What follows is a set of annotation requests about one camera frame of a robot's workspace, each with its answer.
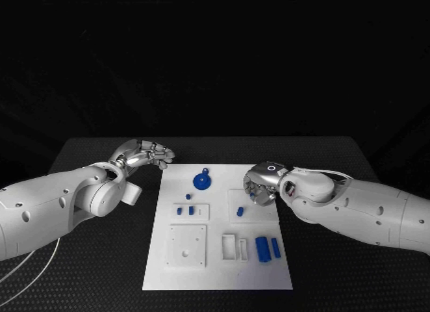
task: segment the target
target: table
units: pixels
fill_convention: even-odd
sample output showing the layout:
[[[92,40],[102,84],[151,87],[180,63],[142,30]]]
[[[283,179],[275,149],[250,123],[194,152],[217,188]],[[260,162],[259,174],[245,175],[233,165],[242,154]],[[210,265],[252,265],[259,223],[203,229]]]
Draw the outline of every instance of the table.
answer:
[[[125,138],[71,138],[50,173],[108,160]],[[175,163],[255,164],[335,170],[377,182],[360,149],[346,136],[161,137]],[[30,289],[0,311],[430,311],[430,262],[423,254],[371,246],[301,222],[276,200],[292,291],[141,291],[161,172],[138,169],[133,207],[119,203],[83,222]],[[27,285],[54,243],[0,285],[0,303]],[[0,278],[22,257],[0,263]]]

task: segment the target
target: dark fabric surface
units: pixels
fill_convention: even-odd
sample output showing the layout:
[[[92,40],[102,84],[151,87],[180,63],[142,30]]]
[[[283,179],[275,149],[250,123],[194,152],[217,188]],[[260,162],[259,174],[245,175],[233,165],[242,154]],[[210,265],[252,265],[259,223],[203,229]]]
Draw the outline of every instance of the dark fabric surface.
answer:
[[[105,161],[129,138],[70,139],[50,172]],[[354,141],[324,137],[138,138],[175,152],[175,163],[255,164],[263,160],[337,170],[377,182]],[[301,222],[276,201],[292,291],[141,291],[161,172],[138,169],[133,207],[121,203],[103,218],[61,238],[43,276],[0,311],[430,311],[430,262],[418,252],[363,244]],[[54,243],[0,285],[0,303],[30,282]],[[0,278],[24,256],[0,263]]]

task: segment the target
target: blue block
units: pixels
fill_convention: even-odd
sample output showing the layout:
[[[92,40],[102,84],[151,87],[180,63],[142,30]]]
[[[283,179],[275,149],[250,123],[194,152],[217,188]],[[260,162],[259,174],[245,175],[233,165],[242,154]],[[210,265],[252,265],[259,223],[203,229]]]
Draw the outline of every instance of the blue block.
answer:
[[[259,262],[269,262],[271,251],[268,250],[268,239],[263,236],[256,237],[255,244],[256,244]]]
[[[236,216],[242,216],[242,213],[243,213],[243,207],[239,207],[237,212],[236,212]]]
[[[281,255],[279,255],[279,249],[278,249],[278,242],[276,242],[276,239],[272,238],[272,239],[271,239],[271,242],[272,242],[272,249],[273,249],[275,258],[279,258]]]

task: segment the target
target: black backdrop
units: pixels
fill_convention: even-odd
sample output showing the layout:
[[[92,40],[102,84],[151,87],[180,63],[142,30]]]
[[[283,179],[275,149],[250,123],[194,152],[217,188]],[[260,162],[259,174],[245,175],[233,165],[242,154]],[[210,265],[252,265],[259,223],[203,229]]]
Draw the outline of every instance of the black backdrop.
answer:
[[[348,135],[430,196],[430,8],[106,2],[0,2],[0,186],[70,137]]]

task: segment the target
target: robotic arm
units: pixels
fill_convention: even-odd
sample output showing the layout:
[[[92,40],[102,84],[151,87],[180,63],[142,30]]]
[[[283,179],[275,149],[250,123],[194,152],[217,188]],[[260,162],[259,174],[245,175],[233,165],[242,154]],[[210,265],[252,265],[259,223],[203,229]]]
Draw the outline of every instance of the robotic arm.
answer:
[[[341,176],[331,179],[324,173]],[[340,172],[286,169],[262,162],[246,172],[243,189],[256,205],[279,193],[298,219],[373,245],[430,254],[430,200]]]
[[[125,181],[136,167],[165,169],[174,153],[155,142],[129,140],[108,162],[18,182],[0,190],[0,261],[31,252],[80,222],[133,205],[141,188]]]

